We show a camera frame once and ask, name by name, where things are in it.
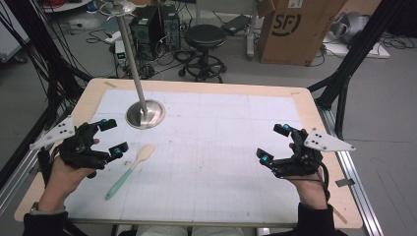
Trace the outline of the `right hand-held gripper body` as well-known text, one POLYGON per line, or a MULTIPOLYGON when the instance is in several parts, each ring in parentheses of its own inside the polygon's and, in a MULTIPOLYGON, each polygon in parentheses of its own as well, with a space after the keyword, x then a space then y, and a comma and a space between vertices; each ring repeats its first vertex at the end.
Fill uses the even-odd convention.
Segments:
POLYGON ((277 178, 315 173, 323 163, 323 151, 352 151, 356 149, 354 145, 317 128, 313 128, 308 133, 305 129, 297 130, 291 127, 289 136, 293 141, 293 154, 289 158, 273 160, 271 171, 277 178))

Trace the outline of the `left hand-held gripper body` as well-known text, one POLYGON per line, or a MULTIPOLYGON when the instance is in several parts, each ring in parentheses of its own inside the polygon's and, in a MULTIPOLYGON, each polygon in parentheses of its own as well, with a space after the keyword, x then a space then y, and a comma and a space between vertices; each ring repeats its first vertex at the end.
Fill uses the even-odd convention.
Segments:
POLYGON ((98 122, 74 125, 72 116, 68 116, 54 128, 30 144, 30 149, 44 148, 61 141, 59 153, 65 164, 73 167, 103 169, 110 161, 110 154, 93 150, 94 135, 100 131, 98 122))

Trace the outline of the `person's right hand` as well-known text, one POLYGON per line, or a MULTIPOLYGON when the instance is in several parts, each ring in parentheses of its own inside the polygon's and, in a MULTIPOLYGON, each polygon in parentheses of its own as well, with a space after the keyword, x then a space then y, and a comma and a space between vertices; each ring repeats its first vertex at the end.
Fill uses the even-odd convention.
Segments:
POLYGON ((289 176, 286 177, 286 180, 295 186, 300 203, 304 207, 311 209, 328 208, 321 172, 305 176, 289 176))

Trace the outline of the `person's left hand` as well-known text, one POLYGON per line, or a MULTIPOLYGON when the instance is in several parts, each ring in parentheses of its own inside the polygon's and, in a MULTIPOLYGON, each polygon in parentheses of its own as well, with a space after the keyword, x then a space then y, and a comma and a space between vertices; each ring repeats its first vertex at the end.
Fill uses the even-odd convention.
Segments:
POLYGON ((49 181, 39 200, 40 210, 56 210, 64 206, 66 199, 94 169, 74 168, 66 165, 60 155, 54 158, 49 181))

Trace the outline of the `grey tape strip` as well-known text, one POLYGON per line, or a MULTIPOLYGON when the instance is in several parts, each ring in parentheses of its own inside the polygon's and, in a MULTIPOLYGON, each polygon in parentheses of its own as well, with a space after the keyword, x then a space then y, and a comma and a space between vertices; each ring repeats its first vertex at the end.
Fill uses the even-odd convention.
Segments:
POLYGON ((343 186, 352 186, 355 184, 353 179, 340 179, 335 181, 335 184, 337 185, 337 187, 343 187, 343 186))

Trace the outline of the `white gridded mat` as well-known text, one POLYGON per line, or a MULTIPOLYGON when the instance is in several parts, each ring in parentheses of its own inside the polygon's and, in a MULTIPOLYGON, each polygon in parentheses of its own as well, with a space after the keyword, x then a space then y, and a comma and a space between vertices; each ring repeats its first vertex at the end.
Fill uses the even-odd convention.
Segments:
POLYGON ((166 110, 154 128, 139 130, 125 118, 137 100, 133 90, 107 91, 93 116, 113 118, 114 129, 99 133, 98 150, 126 142, 128 151, 68 198, 77 220, 221 223, 294 223, 298 195, 260 165, 258 148, 277 158, 290 156, 287 138, 275 124, 299 127, 288 97, 149 91, 166 110), (140 162, 110 199, 104 197, 136 160, 144 145, 155 151, 140 162))

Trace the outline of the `small white power supply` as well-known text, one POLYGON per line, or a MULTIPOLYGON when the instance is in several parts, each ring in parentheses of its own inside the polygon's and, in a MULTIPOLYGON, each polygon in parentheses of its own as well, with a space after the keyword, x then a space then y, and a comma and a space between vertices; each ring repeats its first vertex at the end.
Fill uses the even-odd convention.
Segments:
POLYGON ((127 56, 126 56, 126 51, 125 51, 125 47, 124 47, 124 42, 122 40, 116 40, 114 43, 115 49, 115 58, 118 62, 119 65, 125 65, 126 64, 126 60, 127 60, 127 56))

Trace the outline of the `white power strip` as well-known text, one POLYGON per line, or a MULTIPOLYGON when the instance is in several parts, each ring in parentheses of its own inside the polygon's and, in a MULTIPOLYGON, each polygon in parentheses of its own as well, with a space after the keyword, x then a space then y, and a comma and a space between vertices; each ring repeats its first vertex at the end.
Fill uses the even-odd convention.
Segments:
POLYGON ((110 36, 108 36, 106 39, 104 39, 104 41, 106 43, 113 43, 116 40, 118 40, 121 37, 121 32, 120 31, 116 31, 113 34, 111 34, 110 36))

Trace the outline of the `large cardboard box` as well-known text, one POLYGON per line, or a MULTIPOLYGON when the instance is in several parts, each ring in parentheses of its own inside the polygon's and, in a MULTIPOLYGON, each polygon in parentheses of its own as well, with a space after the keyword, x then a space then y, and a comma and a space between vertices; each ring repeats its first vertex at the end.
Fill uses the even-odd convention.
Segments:
POLYGON ((311 65, 347 0, 261 0, 260 62, 311 65))

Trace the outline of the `large black computer tower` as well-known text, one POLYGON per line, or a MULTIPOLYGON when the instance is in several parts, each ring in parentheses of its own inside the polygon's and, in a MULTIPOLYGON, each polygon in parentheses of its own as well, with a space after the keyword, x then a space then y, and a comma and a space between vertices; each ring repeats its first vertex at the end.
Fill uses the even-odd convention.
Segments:
POLYGON ((156 58, 156 44, 162 38, 159 12, 156 6, 137 8, 134 18, 129 23, 137 57, 142 60, 156 58))

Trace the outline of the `person's legs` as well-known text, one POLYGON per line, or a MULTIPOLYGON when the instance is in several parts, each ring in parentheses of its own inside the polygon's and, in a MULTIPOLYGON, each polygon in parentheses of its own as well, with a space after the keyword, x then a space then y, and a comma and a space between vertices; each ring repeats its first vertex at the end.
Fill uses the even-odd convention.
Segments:
POLYGON ((150 225, 140 227, 135 236, 244 236, 244 233, 239 227, 150 225))

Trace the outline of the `slim black computer tower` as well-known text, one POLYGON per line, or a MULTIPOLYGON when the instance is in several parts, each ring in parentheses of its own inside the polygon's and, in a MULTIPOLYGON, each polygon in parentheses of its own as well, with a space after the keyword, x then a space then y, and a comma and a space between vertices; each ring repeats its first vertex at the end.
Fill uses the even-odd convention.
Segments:
POLYGON ((180 40, 180 19, 174 5, 161 5, 159 7, 163 33, 165 36, 165 47, 168 51, 179 50, 180 40))

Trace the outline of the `black round stool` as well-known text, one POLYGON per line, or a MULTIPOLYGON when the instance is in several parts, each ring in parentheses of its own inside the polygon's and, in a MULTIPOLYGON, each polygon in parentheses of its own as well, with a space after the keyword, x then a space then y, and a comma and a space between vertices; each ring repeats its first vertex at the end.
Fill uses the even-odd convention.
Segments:
POLYGON ((185 33, 187 44, 199 52, 186 60, 184 66, 178 72, 180 77, 190 74, 195 82, 217 78, 223 83, 221 73, 227 71, 224 63, 215 56, 209 55, 209 51, 222 46, 226 42, 225 32, 213 25, 196 25, 185 33))

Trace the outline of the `grey rounded machine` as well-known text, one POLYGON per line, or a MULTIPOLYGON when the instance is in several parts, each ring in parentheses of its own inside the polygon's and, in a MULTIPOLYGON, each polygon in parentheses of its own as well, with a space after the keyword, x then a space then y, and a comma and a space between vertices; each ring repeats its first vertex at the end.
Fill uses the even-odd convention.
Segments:
POLYGON ((329 31, 348 44, 360 34, 369 20, 368 16, 358 12, 341 13, 331 24, 329 31))

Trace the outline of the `aluminium rail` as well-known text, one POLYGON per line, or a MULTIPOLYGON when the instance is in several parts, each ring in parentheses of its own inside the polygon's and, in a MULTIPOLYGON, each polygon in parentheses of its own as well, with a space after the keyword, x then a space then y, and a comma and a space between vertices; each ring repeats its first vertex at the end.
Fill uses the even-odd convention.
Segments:
POLYGON ((11 177, 5 186, 0 190, 0 217, 6 212, 11 202, 15 199, 19 190, 27 179, 37 173, 38 150, 29 150, 17 168, 12 172, 11 177))
POLYGON ((372 208, 349 150, 336 151, 339 166, 358 209, 367 236, 385 236, 372 208))

